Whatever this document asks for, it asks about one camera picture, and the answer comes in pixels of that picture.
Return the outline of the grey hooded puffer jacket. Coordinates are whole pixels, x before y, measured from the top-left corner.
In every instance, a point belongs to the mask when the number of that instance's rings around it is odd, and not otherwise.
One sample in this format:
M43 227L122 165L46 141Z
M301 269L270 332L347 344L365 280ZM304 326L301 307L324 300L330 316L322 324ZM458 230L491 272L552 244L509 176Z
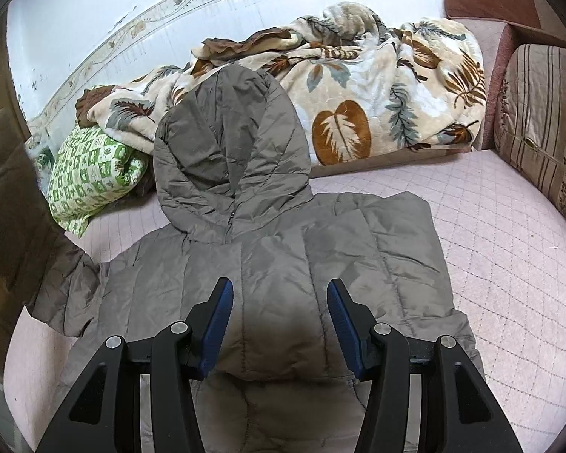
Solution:
M303 127L267 72L226 66L188 93L161 120L153 160L168 223L107 263L62 239L43 279L32 314L74 342L55 403L108 336L155 336L222 277L233 311L217 368L192 385L209 452L356 446L369 387L335 336L334 278L405 336L449 334L480 361L428 203L313 193Z

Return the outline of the pink quilted bed cover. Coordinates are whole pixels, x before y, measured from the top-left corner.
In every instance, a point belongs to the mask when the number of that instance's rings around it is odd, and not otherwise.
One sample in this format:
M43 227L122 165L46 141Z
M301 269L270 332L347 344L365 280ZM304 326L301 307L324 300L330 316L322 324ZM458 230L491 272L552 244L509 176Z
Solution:
M413 192L431 205L456 307L469 319L484 374L526 452L548 449L566 425L566 219L492 150L316 178L317 192ZM203 430L228 451L349 452L368 385L306 385L308 405L257 411L258 385L217 378L195 391L215 416Z

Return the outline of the green white patterned pillow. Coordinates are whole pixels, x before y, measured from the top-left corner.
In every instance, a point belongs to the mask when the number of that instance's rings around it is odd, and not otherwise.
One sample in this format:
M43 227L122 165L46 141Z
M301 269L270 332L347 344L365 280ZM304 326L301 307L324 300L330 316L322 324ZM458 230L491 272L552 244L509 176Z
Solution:
M112 139L98 126L74 128L50 177L53 218L64 230L82 235L93 216L137 186L149 160L148 154Z

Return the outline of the striped floral brown cushion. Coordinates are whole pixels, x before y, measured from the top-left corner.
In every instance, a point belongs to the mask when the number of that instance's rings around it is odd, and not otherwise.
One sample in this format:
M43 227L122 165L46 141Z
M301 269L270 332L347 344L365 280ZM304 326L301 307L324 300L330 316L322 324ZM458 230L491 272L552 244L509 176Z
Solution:
M566 218L566 48L521 45L497 99L496 150Z

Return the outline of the leaf-patterned beige blanket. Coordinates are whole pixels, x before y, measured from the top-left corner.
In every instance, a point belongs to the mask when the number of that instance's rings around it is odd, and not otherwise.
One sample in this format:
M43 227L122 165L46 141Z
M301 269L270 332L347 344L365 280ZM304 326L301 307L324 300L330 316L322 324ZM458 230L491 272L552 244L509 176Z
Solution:
M242 41L208 38L185 66L158 66L123 84L88 89L75 104L77 124L150 153L163 116L230 65L280 83L316 166L466 150L484 121L483 55L462 23L424 18L393 28L367 6L342 2Z

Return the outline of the reddish brown padded headboard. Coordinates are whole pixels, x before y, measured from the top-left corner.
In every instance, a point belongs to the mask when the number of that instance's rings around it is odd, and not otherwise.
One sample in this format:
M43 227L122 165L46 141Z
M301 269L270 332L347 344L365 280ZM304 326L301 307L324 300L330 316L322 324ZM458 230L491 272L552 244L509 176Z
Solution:
M473 146L492 149L498 95L513 52L529 43L566 48L566 27L547 0L444 0L444 13L470 30L480 45L487 102Z

